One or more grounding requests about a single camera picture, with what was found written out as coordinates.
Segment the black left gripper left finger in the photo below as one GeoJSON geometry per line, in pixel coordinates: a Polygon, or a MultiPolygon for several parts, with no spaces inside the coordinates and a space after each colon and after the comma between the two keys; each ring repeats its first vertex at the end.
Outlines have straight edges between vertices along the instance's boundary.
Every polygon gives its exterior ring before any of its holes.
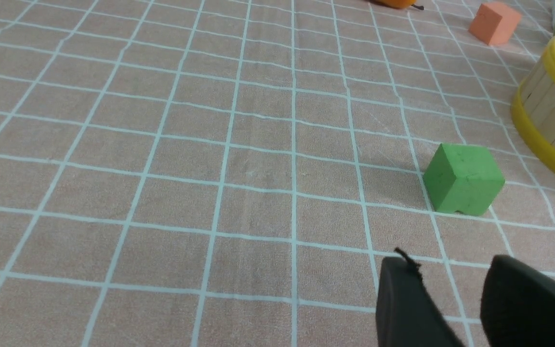
{"type": "Polygon", "coordinates": [[[405,251],[384,257],[379,274],[376,331],[380,347],[462,347],[426,290],[421,264],[405,251]]]}

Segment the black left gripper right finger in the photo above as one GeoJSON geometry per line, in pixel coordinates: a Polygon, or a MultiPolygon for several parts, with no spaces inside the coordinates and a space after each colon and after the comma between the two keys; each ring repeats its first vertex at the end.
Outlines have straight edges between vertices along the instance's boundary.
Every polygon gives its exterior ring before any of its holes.
{"type": "Polygon", "coordinates": [[[480,320],[491,347],[555,347],[555,280],[509,255],[494,256],[480,320]]]}

